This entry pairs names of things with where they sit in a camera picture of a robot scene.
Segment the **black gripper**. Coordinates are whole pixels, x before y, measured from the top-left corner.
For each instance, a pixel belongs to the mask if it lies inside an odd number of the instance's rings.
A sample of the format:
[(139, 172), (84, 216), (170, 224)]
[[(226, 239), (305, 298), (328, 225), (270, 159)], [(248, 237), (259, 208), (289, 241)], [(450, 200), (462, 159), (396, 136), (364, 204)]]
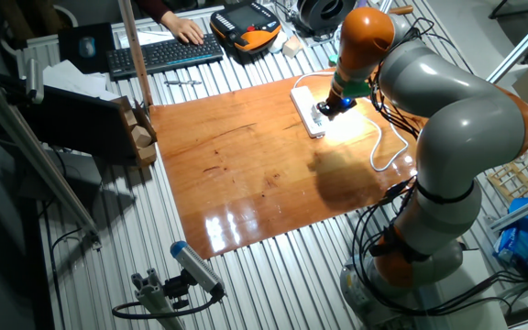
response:
[(330, 121), (333, 121), (339, 114), (347, 112), (356, 105), (356, 99), (348, 97), (342, 98), (340, 95), (331, 91), (324, 102), (319, 102), (316, 105), (316, 109)]

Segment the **bystander hand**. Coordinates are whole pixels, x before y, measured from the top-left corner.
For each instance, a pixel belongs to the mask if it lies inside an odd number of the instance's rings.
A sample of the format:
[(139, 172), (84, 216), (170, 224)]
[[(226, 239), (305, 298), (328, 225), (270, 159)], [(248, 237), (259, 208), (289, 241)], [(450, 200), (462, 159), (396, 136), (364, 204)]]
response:
[(201, 28), (191, 19), (180, 18), (173, 12), (166, 12), (160, 19), (164, 25), (176, 38), (183, 43), (202, 45), (204, 43), (204, 33)]

